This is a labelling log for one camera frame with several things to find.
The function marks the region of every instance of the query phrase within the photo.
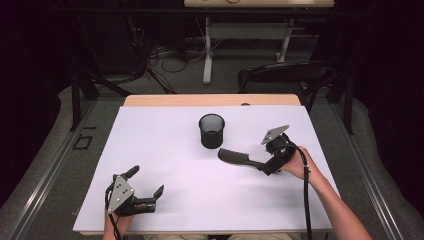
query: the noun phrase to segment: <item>hand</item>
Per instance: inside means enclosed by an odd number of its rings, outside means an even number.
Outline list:
[[[309,155],[308,150],[302,146],[299,146],[299,149],[305,154],[306,162],[309,166],[309,182],[313,185],[316,180],[323,178],[323,175],[315,165],[315,162],[312,160],[311,155]],[[299,151],[296,150],[292,159],[288,163],[284,164],[280,170],[287,171],[297,178],[304,179],[304,166],[302,157]]]
[[[130,228],[134,215],[128,217],[118,217],[118,215],[112,213],[112,216],[114,221],[117,222],[116,225],[118,227],[119,234],[121,235],[121,237],[123,237]],[[115,240],[115,233],[112,222],[110,221],[109,215],[107,214],[107,211],[105,209],[105,229],[103,234],[103,240],[109,239]]]

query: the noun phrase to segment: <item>black mesh cup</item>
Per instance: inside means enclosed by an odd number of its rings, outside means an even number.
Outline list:
[[[214,113],[207,114],[199,120],[200,139],[208,149],[219,148],[224,140],[224,119]]]

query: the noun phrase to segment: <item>cable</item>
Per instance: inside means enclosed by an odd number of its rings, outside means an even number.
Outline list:
[[[114,185],[114,183],[112,183],[106,189],[106,192],[105,192],[105,208],[106,208],[106,211],[108,211],[108,208],[109,208],[110,197],[111,197],[110,195],[111,195],[112,190],[113,190],[113,185]],[[118,229],[118,226],[117,226],[118,221],[119,221],[119,217],[115,222],[115,220],[113,219],[113,213],[111,213],[111,214],[108,213],[108,216],[109,216],[110,222],[112,223],[112,226],[113,226],[113,234],[115,235],[115,239],[122,240],[121,234],[119,233],[119,229]]]
[[[305,208],[305,220],[306,220],[306,229],[307,229],[307,233],[308,233],[308,239],[312,240],[312,229],[311,229],[311,214],[309,211],[309,191],[308,191],[308,187],[309,187],[309,165],[308,165],[308,161],[306,160],[306,156],[305,153],[298,147],[296,146],[293,142],[290,142],[291,144],[284,144],[284,145],[278,145],[275,147],[275,150],[280,150],[283,147],[291,147],[296,149],[299,154],[300,154],[300,158],[302,159],[303,162],[303,204],[304,204],[304,208]]]

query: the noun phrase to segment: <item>forearm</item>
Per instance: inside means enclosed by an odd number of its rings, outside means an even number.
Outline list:
[[[337,239],[371,239],[365,227],[324,176],[315,176],[311,185],[324,206]]]

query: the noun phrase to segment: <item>white paper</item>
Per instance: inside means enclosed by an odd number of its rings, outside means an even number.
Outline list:
[[[336,189],[309,115],[302,106],[121,107],[74,225],[78,232],[102,232],[104,194],[113,174],[135,165],[128,183],[138,198],[165,185],[155,213],[134,218],[130,232],[231,232],[305,230],[303,181],[282,172],[267,176],[253,167],[218,159],[219,149],[200,143],[199,119],[216,113],[225,120],[222,148],[266,162],[261,145],[267,130],[285,133],[305,146]],[[313,229],[331,229],[309,187]]]

